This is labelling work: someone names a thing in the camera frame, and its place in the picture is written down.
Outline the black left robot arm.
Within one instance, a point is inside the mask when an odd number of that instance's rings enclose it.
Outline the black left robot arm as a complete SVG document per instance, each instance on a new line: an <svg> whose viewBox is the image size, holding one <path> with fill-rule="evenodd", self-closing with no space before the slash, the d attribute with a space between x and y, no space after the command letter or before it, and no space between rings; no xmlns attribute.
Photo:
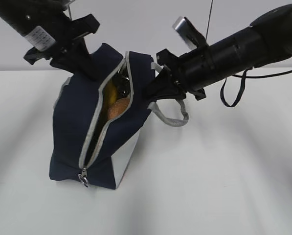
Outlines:
<svg viewBox="0 0 292 235"><path fill-rule="evenodd" d="M95 80L98 70L84 37L97 32L100 23L92 15L72 20L65 14L70 0L0 0L0 18L33 47L25 55L31 65L45 59L54 68L81 72Z"/></svg>

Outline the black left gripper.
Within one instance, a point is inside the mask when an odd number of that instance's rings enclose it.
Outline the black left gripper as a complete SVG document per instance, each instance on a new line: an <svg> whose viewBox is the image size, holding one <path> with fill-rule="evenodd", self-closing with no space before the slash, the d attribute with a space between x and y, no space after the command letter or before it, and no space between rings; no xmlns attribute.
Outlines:
<svg viewBox="0 0 292 235"><path fill-rule="evenodd" d="M84 37L96 33L99 27L92 14L75 20L64 14L52 16L24 36L33 48L23 58L32 65L41 59L51 60L52 67L79 72L96 81L98 71Z"/></svg>

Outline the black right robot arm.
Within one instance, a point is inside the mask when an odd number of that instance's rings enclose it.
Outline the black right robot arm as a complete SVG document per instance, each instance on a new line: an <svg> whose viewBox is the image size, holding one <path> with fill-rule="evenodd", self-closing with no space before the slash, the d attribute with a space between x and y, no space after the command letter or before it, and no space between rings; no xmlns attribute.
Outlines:
<svg viewBox="0 0 292 235"><path fill-rule="evenodd" d="M162 71L145 89L150 100L206 97L205 87L239 72L292 57L292 4L273 9L248 27L209 45L186 17L173 25L190 48L175 56L164 49L157 53Z"/></svg>

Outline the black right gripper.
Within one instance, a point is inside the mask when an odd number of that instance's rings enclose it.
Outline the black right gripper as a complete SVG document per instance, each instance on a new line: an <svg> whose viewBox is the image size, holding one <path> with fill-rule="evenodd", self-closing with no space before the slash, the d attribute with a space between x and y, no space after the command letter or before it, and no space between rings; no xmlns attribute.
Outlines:
<svg viewBox="0 0 292 235"><path fill-rule="evenodd" d="M206 98L203 88L191 90L184 81L179 58L169 50L164 49L157 53L157 63L162 66L161 72L143 89L143 97L149 101L163 99L184 100L190 93L196 100Z"/></svg>

